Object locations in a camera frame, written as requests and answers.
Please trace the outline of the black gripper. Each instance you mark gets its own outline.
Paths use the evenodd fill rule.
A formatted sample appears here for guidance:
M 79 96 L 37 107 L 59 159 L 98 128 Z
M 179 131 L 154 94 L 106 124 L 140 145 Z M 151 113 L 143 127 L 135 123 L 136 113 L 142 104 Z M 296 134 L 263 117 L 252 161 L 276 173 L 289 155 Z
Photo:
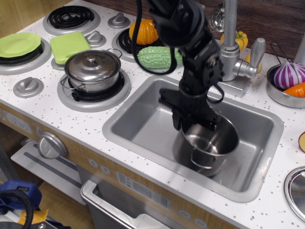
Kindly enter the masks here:
M 172 110 L 173 126 L 180 130 L 183 123 L 188 125 L 200 124 L 203 127 L 214 131 L 220 122 L 220 115 L 211 107 L 212 101 L 207 93 L 200 96 L 190 96 L 181 91 L 162 88 L 159 90 L 159 102 Z

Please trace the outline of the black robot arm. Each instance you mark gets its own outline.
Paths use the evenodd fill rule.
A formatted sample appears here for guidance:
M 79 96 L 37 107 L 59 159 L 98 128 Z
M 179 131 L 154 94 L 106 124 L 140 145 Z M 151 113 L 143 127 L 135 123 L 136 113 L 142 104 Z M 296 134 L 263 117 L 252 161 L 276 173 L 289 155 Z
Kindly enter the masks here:
M 160 40 L 183 57 L 179 89 L 161 89 L 160 103 L 171 108 L 177 130 L 183 122 L 215 130 L 220 116 L 209 106 L 207 93 L 224 73 L 220 47 L 207 26 L 203 7 L 194 0 L 148 0 L 146 4 Z

